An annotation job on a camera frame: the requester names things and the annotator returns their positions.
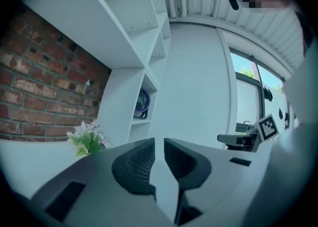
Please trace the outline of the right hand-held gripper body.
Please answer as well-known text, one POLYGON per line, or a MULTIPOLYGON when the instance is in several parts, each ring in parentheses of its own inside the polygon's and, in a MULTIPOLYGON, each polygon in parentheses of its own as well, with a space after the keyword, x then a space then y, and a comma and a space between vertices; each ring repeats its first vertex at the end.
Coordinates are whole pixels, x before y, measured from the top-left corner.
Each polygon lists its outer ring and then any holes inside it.
POLYGON ((246 136, 251 139, 248 145, 251 152, 256 152, 262 142, 275 138, 278 128, 272 114, 258 120, 254 125, 249 125, 246 136))

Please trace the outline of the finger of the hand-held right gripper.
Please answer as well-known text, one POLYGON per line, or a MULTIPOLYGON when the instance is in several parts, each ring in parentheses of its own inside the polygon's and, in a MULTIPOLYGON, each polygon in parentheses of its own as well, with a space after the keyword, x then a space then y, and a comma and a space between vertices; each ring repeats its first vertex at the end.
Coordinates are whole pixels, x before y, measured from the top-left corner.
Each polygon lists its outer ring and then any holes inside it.
POLYGON ((222 135, 217 136, 217 141, 231 147, 243 147, 244 135, 222 135))

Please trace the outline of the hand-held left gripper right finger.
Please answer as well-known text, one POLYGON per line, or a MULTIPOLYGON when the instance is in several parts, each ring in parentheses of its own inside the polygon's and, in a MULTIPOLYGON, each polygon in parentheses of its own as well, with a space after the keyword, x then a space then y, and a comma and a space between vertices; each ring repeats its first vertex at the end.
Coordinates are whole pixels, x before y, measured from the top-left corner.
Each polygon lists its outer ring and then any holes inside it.
POLYGON ((209 177, 212 165, 205 156, 169 138, 164 139, 164 159, 179 187, 174 224, 183 225, 202 214, 190 205, 185 192, 200 188, 209 177))

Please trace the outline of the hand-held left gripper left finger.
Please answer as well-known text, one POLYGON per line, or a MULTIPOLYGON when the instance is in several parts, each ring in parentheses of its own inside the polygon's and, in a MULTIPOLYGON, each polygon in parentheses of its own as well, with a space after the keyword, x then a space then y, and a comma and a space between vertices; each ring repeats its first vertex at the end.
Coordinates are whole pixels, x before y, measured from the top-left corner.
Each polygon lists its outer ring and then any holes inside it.
POLYGON ((150 183, 150 175, 155 159, 154 138, 133 142, 131 149, 114 160, 113 177, 131 194, 154 196, 156 188, 150 183))

